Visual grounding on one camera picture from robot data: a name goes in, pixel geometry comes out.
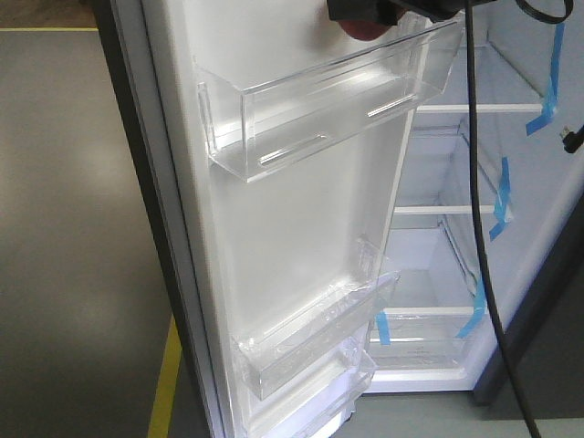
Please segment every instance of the gray floor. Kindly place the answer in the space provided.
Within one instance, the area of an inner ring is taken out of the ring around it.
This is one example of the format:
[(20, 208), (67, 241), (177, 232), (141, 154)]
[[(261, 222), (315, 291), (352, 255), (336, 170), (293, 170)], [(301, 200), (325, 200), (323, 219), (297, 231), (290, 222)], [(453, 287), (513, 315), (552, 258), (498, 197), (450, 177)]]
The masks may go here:
[(0, 0), (0, 27), (95, 27), (89, 0)]
[(146, 436), (169, 317), (98, 34), (0, 33), (0, 436)]
[[(520, 421), (486, 420), (464, 392), (366, 396), (333, 438), (528, 438)], [(584, 436), (584, 420), (540, 420), (545, 438)]]

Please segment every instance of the black wire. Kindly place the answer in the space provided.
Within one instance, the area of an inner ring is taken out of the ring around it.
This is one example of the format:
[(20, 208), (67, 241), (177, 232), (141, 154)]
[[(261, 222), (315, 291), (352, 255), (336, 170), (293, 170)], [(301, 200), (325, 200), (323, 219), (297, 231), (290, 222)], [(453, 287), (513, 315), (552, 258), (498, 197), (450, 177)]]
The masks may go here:
[(476, 113), (476, 81), (475, 81), (475, 38), (473, 35), (473, 8), (472, 0), (464, 0), (465, 23), (466, 23), (466, 75), (468, 81), (468, 108), (470, 127), (470, 194), (473, 211), (474, 241), (480, 266), (483, 284), (485, 286), (486, 304), (489, 315), (493, 322), (495, 336), (503, 362), (511, 381), (513, 392), (515, 393), (519, 409), (523, 414), (527, 429), (532, 438), (541, 438), (537, 429), (536, 421), (533, 418), (523, 387), (517, 376), (513, 361), (510, 358), (509, 348), (506, 343), (505, 332), (501, 324), (501, 318), (496, 308), (495, 293), (489, 274), (488, 260), (485, 251), (485, 240), (483, 238), (483, 224), (481, 221), (480, 202), (478, 194), (478, 117)]
[(521, 8), (523, 12), (532, 16), (537, 21), (541, 21), (542, 23), (548, 23), (549, 25), (558, 25), (566, 18), (568, 18), (572, 14), (572, 10), (574, 9), (574, 0), (564, 0), (564, 6), (566, 12), (563, 16), (551, 16), (550, 14), (543, 13), (537, 10), (535, 7), (530, 5), (527, 0), (515, 0), (517, 6)]

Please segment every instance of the yellow stripe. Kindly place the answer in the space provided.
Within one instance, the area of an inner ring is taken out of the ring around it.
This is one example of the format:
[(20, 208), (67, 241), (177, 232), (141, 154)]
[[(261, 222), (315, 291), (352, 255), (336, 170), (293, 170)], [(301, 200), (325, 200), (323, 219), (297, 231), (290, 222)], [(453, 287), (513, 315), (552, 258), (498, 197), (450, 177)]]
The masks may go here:
[(162, 357), (161, 373), (158, 377), (154, 404), (152, 405), (148, 438), (167, 438), (168, 436), (180, 361), (181, 342), (176, 331), (174, 318), (171, 318), (164, 356)]
[(0, 32), (97, 32), (96, 27), (0, 27)]

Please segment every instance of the blue packing tape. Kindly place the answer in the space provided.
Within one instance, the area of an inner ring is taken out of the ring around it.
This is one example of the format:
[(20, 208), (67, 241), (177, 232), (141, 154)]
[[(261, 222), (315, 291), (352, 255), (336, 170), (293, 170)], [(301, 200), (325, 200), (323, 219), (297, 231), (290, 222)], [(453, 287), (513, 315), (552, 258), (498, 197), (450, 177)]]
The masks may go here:
[(562, 51), (564, 41), (565, 23), (556, 25), (554, 35), (554, 50), (551, 55), (551, 65), (549, 69), (549, 80), (547, 82), (546, 97), (544, 99), (541, 115), (531, 120), (527, 125), (527, 135), (531, 135), (552, 122), (556, 116), (558, 108), (558, 83), (559, 83), (559, 56)]
[(380, 312), (375, 316), (375, 322), (377, 324), (377, 330), (380, 332), (380, 343), (381, 345), (390, 345), (390, 325), (387, 322), (387, 316), (385, 312)]
[(473, 315), (470, 317), (468, 322), (460, 329), (458, 334), (456, 335), (457, 338), (464, 339), (466, 338), (481, 322), (483, 315), (485, 314), (485, 306), (486, 306), (486, 299), (485, 299), (485, 285), (483, 284), (483, 279), (481, 278), (476, 285), (476, 295), (474, 295), (474, 311)]
[(489, 231), (491, 242), (494, 241), (507, 226), (507, 207), (511, 193), (511, 179), (509, 178), (509, 160), (507, 157), (501, 159), (501, 181), (496, 193), (494, 215), (497, 220), (496, 225)]

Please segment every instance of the refrigerator door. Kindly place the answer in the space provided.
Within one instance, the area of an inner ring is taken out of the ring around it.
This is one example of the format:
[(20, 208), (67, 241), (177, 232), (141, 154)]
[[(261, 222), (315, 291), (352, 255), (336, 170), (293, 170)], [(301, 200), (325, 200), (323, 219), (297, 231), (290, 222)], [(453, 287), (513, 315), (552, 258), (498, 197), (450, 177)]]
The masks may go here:
[(412, 15), (357, 42), (323, 6), (111, 2), (103, 14), (214, 436), (329, 436), (369, 387), (369, 321), (398, 280), (383, 253), (412, 109), (441, 92), (460, 41), (460, 21)]

